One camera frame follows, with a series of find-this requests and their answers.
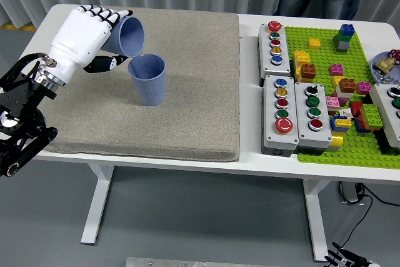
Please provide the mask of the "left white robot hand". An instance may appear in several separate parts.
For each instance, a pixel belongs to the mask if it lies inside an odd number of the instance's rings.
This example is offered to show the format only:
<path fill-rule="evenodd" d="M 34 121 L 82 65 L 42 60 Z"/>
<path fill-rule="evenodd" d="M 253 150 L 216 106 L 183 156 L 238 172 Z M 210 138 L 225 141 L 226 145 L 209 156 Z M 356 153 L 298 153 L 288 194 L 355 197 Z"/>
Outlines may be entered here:
<path fill-rule="evenodd" d="M 127 56 L 119 37 L 122 25 L 132 15 L 131 10 L 114 11 L 91 4 L 73 9 L 51 42 L 49 57 L 56 65 L 46 71 L 68 84 L 75 71 L 88 66 L 100 49 Z"/>

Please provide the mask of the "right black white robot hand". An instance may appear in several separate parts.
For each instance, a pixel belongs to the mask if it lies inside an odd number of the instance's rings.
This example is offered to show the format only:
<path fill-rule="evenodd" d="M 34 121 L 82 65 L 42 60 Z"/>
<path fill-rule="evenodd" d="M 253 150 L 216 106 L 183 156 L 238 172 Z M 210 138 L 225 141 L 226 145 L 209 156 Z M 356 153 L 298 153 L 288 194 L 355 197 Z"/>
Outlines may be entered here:
<path fill-rule="evenodd" d="M 363 256 L 359 256 L 349 250 L 340 247 L 337 243 L 332 242 L 332 245 L 336 248 L 336 252 L 328 250 L 328 255 L 325 256 L 326 261 L 333 266 L 353 266 L 353 267 L 380 267 L 374 261 L 368 260 Z"/>

